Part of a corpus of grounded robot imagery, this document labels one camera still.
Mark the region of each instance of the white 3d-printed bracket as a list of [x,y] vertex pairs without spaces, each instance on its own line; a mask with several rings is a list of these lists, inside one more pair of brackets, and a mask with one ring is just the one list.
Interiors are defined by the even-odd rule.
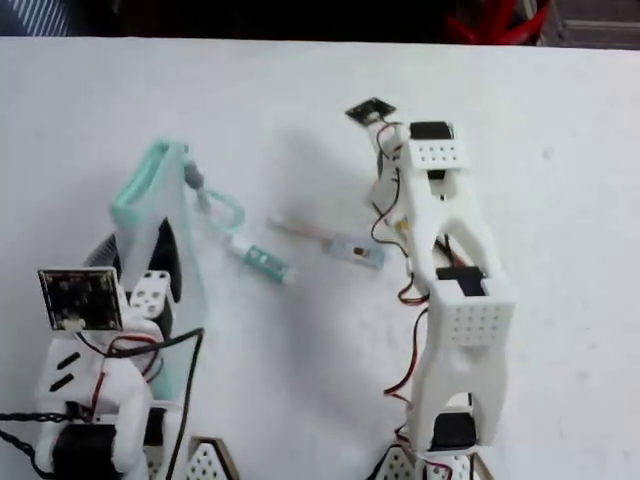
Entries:
[[[429,452],[435,419],[454,395],[470,392],[477,444],[489,445],[504,403],[505,345],[515,294],[480,215],[468,156],[455,136],[414,140],[407,138],[404,125],[385,122],[370,125],[368,131],[382,157],[382,172],[370,199],[380,210],[388,208],[397,188],[394,178],[399,176],[400,194],[388,220],[391,224],[408,220],[416,286],[431,296],[426,353],[413,381],[408,418],[411,444],[421,454],[442,455]],[[379,147],[386,155],[379,153]],[[483,273],[483,296],[465,296],[457,280],[438,278],[433,245],[444,233]]]

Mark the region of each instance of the wire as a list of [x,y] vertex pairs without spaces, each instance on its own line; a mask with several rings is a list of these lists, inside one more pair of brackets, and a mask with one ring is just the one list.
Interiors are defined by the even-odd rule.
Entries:
[[27,442],[23,442],[15,435],[11,435],[10,433],[5,432],[4,430],[0,430],[0,438],[5,442],[13,445],[22,453],[24,453],[27,457],[29,457],[29,461],[31,462],[31,467],[38,474],[40,478],[44,478],[47,480],[55,479],[55,475],[53,473],[45,472],[36,465],[36,450],[33,446]]
[[182,420],[180,421],[180,428],[178,429],[178,436],[176,438],[175,446],[171,454],[171,460],[167,469],[166,480],[171,480],[173,477],[173,471],[178,461],[178,453],[180,452],[180,444],[182,443],[182,437],[184,437],[184,430],[187,424],[187,417],[189,416],[189,402],[191,400],[191,388],[193,386],[193,378],[196,371],[196,364],[198,362],[198,355],[200,353],[200,347],[202,346],[202,339],[204,337],[204,328],[196,328],[177,337],[171,338],[162,343],[155,343],[153,345],[147,345],[144,347],[132,348],[129,350],[122,350],[116,352],[107,352],[107,358],[130,358],[137,355],[143,355],[154,351],[160,351],[164,348],[168,348],[174,345],[178,345],[191,338],[196,338],[196,344],[193,347],[193,355],[191,357],[191,365],[189,366],[189,374],[187,375],[187,387],[184,394],[184,403],[182,405]]
[[407,373],[405,373],[404,377],[402,377],[402,380],[400,380],[394,386],[384,390],[383,393],[385,395],[391,395],[396,393],[398,390],[400,390],[402,387],[404,387],[407,384],[407,382],[413,375],[413,371],[416,368],[416,362],[418,360],[418,326],[420,325],[420,320],[422,319],[424,314],[427,313],[428,311],[429,311],[429,307],[426,307],[424,310],[422,310],[422,312],[420,312],[420,315],[418,315],[418,318],[416,318],[416,322],[413,325],[413,348],[411,352],[411,361],[409,362],[409,368],[407,369]]
[[84,343],[90,350],[93,350],[98,355],[102,355],[104,357],[105,355],[104,352],[100,350],[98,347],[96,347],[95,345],[92,345],[82,333],[80,332],[76,333],[76,338],[80,340],[82,343]]
[[[91,416],[93,416],[96,412],[96,408],[98,407],[98,401],[100,400],[100,390],[102,389],[102,384],[104,383],[104,379],[106,374],[104,373],[104,361],[107,358],[107,355],[110,352],[113,352],[115,350],[115,344],[116,342],[118,342],[119,340],[128,340],[128,341],[133,341],[133,342],[147,342],[150,344],[155,344],[156,340],[153,337],[150,337],[148,335],[137,335],[137,334],[126,334],[126,335],[119,335],[117,337],[115,337],[113,340],[111,340],[111,343],[109,343],[109,346],[107,347],[107,353],[103,354],[103,360],[102,360],[102,366],[100,367],[100,375],[98,376],[98,380],[96,382],[96,386],[93,389],[93,393],[91,395]],[[152,352],[153,356],[151,358],[151,361],[149,362],[149,364],[145,367],[145,369],[142,371],[142,376],[147,375],[147,373],[149,373],[149,370],[151,370],[151,367],[153,366],[153,364],[155,363],[157,357],[158,357],[158,351]]]
[[[387,122],[386,120],[382,120],[382,121],[384,122],[385,125],[380,130],[378,130],[378,133],[376,133],[376,144],[378,145],[378,151],[380,153],[382,153],[382,155],[387,157],[389,160],[391,160],[391,157],[385,153],[385,151],[382,148],[382,145],[380,144],[380,135],[387,128],[395,127],[396,125],[404,125],[404,123],[402,123],[402,122]],[[398,145],[396,148],[393,149],[393,151],[397,152],[398,150],[400,150],[400,148],[401,148],[401,145]]]
[[[72,415],[58,413],[58,412],[36,412],[36,413],[0,413],[0,421],[12,421],[12,422],[38,422],[38,423],[61,423],[64,421],[73,420],[75,417]],[[0,439],[13,445],[27,457],[31,462],[31,467],[38,474],[40,478],[54,479],[53,473],[45,472],[36,465],[36,451],[33,446],[27,442],[20,440],[15,435],[0,430]]]
[[451,250],[451,243],[449,241],[449,234],[448,233],[445,233],[445,235],[444,235],[444,246],[445,246],[445,249],[446,249],[447,258],[449,259],[449,265],[454,267],[456,262],[455,262],[455,260],[453,258],[453,250]]
[[[225,195],[213,189],[200,188],[196,190],[198,205],[203,213],[210,214],[209,222],[216,232],[225,234],[235,233],[244,223],[245,211],[242,205],[233,197]],[[231,220],[228,223],[216,220],[212,215],[210,199],[226,206],[231,212]]]
[[160,373],[162,372],[162,369],[164,368],[164,358],[160,357],[160,362],[159,362],[160,366],[158,367],[158,370],[151,375],[149,378],[147,378],[147,383],[152,383],[156,378],[158,378],[160,376]]
[[413,283],[415,281],[415,274],[411,272],[411,275],[409,276],[409,278],[410,278],[409,284],[398,292],[398,300],[400,300],[400,302],[403,303],[404,305],[409,305],[411,307],[424,305],[429,301],[429,295],[423,295],[422,297],[418,297],[418,298],[407,298],[404,296],[404,294],[407,293],[409,290],[411,290],[411,287],[413,287]]
[[396,435],[396,439],[400,442],[406,442],[406,443],[410,443],[409,442],[409,438],[406,435],[401,434],[400,432],[402,431],[402,429],[404,427],[407,426],[407,422],[404,422],[402,425],[400,425],[398,428],[396,428],[393,433],[395,433]]
[[398,199],[400,198],[400,169],[396,168],[396,178],[394,178],[392,181],[396,182],[396,185],[397,185],[396,193],[393,197],[393,202],[391,202],[391,205],[389,206],[389,208],[387,208],[383,213],[379,213],[378,218],[376,219],[375,222],[373,222],[373,225],[371,225],[371,231],[369,232],[369,235],[371,236],[374,242],[377,242],[381,245],[394,245],[398,247],[402,252],[402,255],[404,256],[404,258],[409,258],[409,254],[407,253],[406,249],[399,242],[396,242],[395,240],[383,240],[376,237],[376,227],[382,220],[384,220],[384,218],[387,215],[389,215],[389,213],[391,213],[391,210],[394,209],[394,207],[398,203]]

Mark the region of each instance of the red object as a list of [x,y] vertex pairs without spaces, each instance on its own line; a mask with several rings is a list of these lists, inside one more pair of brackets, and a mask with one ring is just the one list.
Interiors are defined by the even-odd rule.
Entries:
[[468,45],[520,45],[540,35],[551,0],[537,0],[538,11],[529,20],[509,29],[516,0],[485,0],[480,25],[470,28],[454,17],[445,21],[446,33],[455,43]]

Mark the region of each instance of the mint green plastic part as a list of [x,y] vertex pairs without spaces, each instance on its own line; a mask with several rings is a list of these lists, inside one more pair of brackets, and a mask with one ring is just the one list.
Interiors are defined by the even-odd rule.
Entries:
[[243,260],[271,280],[280,283],[284,283],[284,277],[289,271],[289,265],[255,245],[251,246]]
[[[188,148],[183,143],[156,141],[110,206],[116,245],[122,264],[120,283],[132,291],[145,273],[155,248],[158,229],[169,221],[182,269],[182,297],[174,308],[172,336],[204,327],[207,303],[184,195],[184,165]],[[163,350],[165,365],[153,382],[158,400],[177,400],[186,386],[193,343]]]

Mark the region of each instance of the perforated white panel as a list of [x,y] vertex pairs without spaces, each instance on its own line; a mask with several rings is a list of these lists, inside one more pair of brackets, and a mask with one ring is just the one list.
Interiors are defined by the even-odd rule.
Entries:
[[[469,472],[469,457],[466,455],[446,457],[446,459],[442,461],[436,461],[434,459],[434,462],[451,468],[451,477],[448,477],[448,468],[427,464],[425,467],[427,470],[427,480],[471,480],[471,472]],[[474,472],[473,480],[481,480],[477,471]]]
[[418,170],[468,168],[464,145],[457,140],[410,140],[403,148],[402,164]]
[[198,445],[187,465],[187,480],[229,480],[213,445]]
[[400,447],[391,447],[378,470],[376,480],[410,480],[413,478],[413,462]]
[[487,346],[496,342],[511,319],[508,305],[487,304],[448,308],[445,322],[450,344]]
[[149,480],[154,480],[160,467],[162,466],[163,447],[144,447],[144,455],[147,457],[147,468],[149,470]]

